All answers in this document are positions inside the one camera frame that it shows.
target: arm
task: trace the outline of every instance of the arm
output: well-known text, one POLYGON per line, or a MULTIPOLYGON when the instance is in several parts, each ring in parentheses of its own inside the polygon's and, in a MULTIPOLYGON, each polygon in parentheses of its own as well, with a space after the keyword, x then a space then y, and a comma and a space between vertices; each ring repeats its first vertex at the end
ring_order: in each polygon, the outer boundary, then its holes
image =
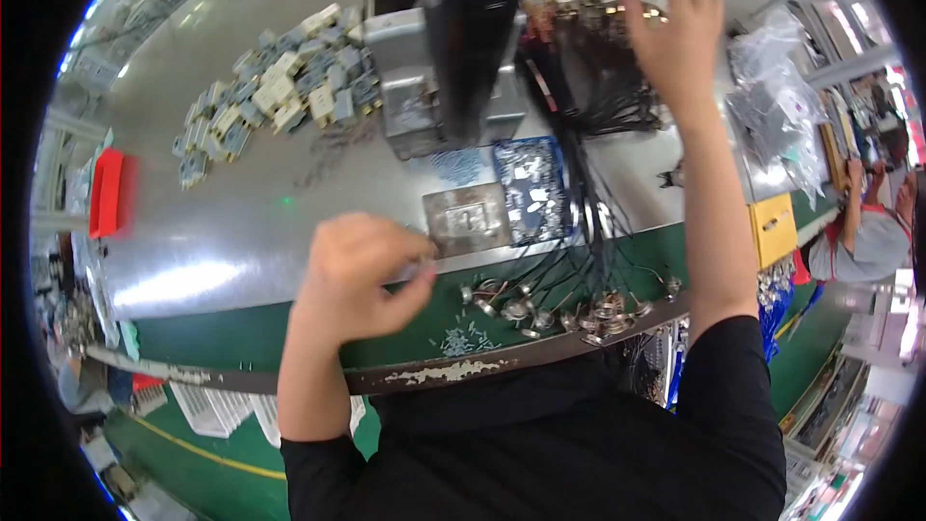
POLYGON ((878 192, 881 191, 881 184, 885 182, 885 162, 878 161, 872 166, 872 184, 868 191, 865 192, 865 205, 878 205, 878 192))
POLYGON ((306 279, 290 311, 277 382, 280 433, 288 440, 347 433, 350 396, 338 360, 346 342, 398 332, 431 298, 425 266, 397 294, 382 284, 404 264, 434 254, 434 244, 394 222, 347 214, 318 226, 306 279))
POLYGON ((672 111, 684 148, 694 341, 725 318, 758 315, 746 200, 711 93, 723 0, 668 0, 668 23, 657 27, 643 19, 639 0, 624 1, 633 50, 672 111))
POLYGON ((849 181, 852 184, 849 190, 849 203, 845 206, 845 224, 843 225, 843 246, 849 253, 856 251, 856 234, 858 226, 862 223, 862 162, 850 159, 848 164, 849 181))

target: yellow box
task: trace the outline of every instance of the yellow box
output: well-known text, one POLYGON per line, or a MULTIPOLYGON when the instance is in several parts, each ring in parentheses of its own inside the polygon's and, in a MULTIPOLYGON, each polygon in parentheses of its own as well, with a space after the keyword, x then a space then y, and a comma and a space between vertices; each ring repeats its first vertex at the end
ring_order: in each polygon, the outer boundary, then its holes
POLYGON ((765 269, 797 248, 797 226, 791 194, 769 198, 749 206, 753 243, 759 269, 765 269))

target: metal table surface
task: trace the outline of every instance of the metal table surface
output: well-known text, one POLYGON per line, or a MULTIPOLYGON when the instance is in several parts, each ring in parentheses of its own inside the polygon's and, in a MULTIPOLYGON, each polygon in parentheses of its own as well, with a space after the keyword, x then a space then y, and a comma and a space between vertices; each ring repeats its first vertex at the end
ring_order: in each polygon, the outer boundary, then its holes
MULTIPOLYGON (((216 79, 229 80, 231 65, 271 27, 284 31, 332 0, 303 0, 248 17, 235 13, 266 0, 189 0, 135 53, 109 99, 116 147, 137 161, 131 224, 107 239, 109 254, 99 277, 114 319, 206 313, 290 301, 299 285, 312 230, 346 211, 363 210, 403 225, 427 228, 422 196, 461 187, 428 159, 400 162, 379 135, 326 165, 327 176, 306 187, 318 136, 313 123, 289 136, 266 128, 253 133, 237 162, 213 165, 207 180, 189 191, 177 181, 179 160, 170 143, 197 94, 216 79)), ((357 0, 338 0, 341 4, 357 0)), ((740 177, 748 202, 792 191, 783 170, 762 170, 743 153, 726 121, 731 88, 725 57, 715 98, 727 137, 742 158, 740 177)), ((516 137, 549 134, 531 110, 516 137)), ((643 231, 683 219, 681 189, 661 190, 657 174, 675 168, 681 143, 674 127, 654 134, 621 134, 588 143, 630 228, 643 231)), ((495 181, 489 150, 478 150, 473 180, 495 181)), ((825 170, 825 162, 820 167, 825 170)), ((533 251, 551 249, 553 242, 533 251)), ((508 260, 521 249, 499 248, 439 261, 452 271, 508 260)))

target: yellow floor line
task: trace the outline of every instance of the yellow floor line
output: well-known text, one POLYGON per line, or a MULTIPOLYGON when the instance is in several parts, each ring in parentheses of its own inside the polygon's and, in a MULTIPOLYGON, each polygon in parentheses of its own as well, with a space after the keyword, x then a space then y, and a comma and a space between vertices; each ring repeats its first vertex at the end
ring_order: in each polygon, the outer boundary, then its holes
POLYGON ((261 477, 268 477, 270 479, 278 479, 278 480, 286 480, 286 474, 283 471, 274 471, 272 469, 264 469, 260 466, 253 466, 253 465, 249 465, 248 463, 241 463, 240 461, 234 461, 232 459, 226 459, 224 457, 220 457, 217 454, 206 451, 204 449, 200 449, 199 447, 192 445, 183 439, 178 439, 174 437, 170 433, 161 430, 160 428, 152 425, 151 423, 149 423, 143 418, 136 418, 134 420, 139 425, 144 426, 151 432, 156 433, 157 435, 163 437, 164 439, 167 439, 170 442, 180 447, 185 448, 189 452, 198 454, 201 457, 207 458, 210 461, 218 463, 219 465, 230 466, 231 468, 238 469, 240 471, 245 471, 247 473, 253 473, 254 475, 260 475, 261 477))

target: hand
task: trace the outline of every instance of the hand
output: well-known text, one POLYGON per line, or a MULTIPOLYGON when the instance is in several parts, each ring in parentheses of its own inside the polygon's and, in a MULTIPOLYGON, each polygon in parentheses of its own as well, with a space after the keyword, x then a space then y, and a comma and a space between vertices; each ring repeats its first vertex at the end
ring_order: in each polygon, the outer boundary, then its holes
POLYGON ((885 170, 884 161, 876 161, 872 165, 872 187, 873 188, 878 188, 881 186, 882 183, 885 182, 886 173, 887 172, 885 170))
POLYGON ((421 267, 395 295, 382 285, 405 264, 435 252, 428 237, 369 214, 345 214, 318 225, 287 341, 298 337, 340 347, 398 332, 431 298, 436 268, 421 267))
POLYGON ((723 0, 668 0, 668 22, 656 25, 642 17, 640 0, 622 1, 637 62, 672 114, 695 112, 706 100, 714 108, 723 0))
POLYGON ((849 174, 849 182, 852 184, 852 189, 861 190, 863 172, 861 160, 853 157, 846 163, 845 170, 849 174))

